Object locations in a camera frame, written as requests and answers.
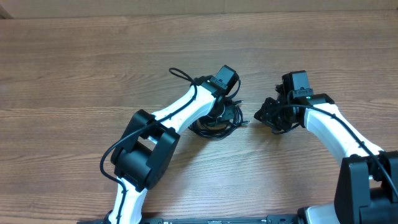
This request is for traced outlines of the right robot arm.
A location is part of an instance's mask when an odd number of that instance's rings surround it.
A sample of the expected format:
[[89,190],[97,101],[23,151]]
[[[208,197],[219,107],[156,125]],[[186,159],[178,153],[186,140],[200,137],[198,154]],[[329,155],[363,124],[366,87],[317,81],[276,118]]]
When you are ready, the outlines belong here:
[[397,152],[367,140],[326,93],[316,94],[305,70],[286,73],[254,118],[273,134],[301,126],[340,166],[332,202],[298,209],[284,223],[397,223]]

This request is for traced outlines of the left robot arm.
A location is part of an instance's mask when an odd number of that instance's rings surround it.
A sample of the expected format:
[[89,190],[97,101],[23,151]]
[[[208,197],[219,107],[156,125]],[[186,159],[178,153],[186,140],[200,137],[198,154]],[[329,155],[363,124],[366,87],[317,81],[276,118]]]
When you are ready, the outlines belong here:
[[220,140],[243,124],[233,100],[241,86],[235,70],[224,65],[216,75],[198,78],[177,68],[169,73],[189,82],[186,94],[160,111],[134,113],[120,140],[100,160],[101,173],[118,185],[114,207],[103,223],[141,222],[147,191],[164,175],[185,130]]

